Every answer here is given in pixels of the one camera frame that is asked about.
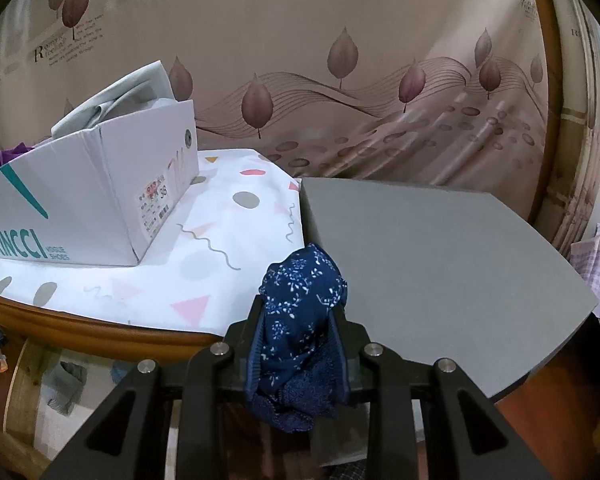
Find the triangular cutout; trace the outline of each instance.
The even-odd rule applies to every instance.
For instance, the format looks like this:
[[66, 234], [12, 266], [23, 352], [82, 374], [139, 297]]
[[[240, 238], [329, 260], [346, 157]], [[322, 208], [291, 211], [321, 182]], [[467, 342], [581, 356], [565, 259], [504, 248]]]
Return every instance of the triangular cutout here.
[[507, 438], [467, 391], [458, 392], [458, 402], [474, 454], [484, 455], [507, 445]]
[[120, 455], [134, 402], [136, 402], [136, 393], [126, 392], [109, 412], [107, 418], [91, 432], [86, 441], [87, 447], [111, 456]]

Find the dark blue cloth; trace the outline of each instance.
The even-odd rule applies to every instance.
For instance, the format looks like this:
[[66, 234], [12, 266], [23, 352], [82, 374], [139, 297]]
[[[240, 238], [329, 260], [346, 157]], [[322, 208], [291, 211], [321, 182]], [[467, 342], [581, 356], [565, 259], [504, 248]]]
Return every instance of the dark blue cloth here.
[[269, 266], [262, 280], [260, 336], [254, 341], [248, 407], [280, 430], [308, 431], [314, 416], [335, 416], [334, 356], [326, 344], [330, 310], [347, 301], [347, 282], [316, 244]]

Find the silver bolt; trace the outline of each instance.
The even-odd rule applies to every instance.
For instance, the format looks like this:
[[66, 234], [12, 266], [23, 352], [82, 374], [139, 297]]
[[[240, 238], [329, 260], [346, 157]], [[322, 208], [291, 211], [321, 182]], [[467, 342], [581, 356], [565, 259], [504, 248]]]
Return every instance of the silver bolt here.
[[456, 371], [456, 362], [453, 359], [449, 359], [448, 357], [443, 357], [438, 361], [438, 368], [442, 370], [445, 374], [450, 374], [451, 372]]
[[138, 363], [138, 371], [141, 374], [150, 374], [155, 370], [155, 361], [152, 359], [145, 359]]
[[368, 343], [365, 345], [365, 354], [371, 357], [378, 357], [384, 352], [384, 347], [380, 343]]
[[224, 341], [219, 341], [218, 343], [213, 343], [210, 350], [213, 355], [224, 355], [229, 351], [229, 345]]

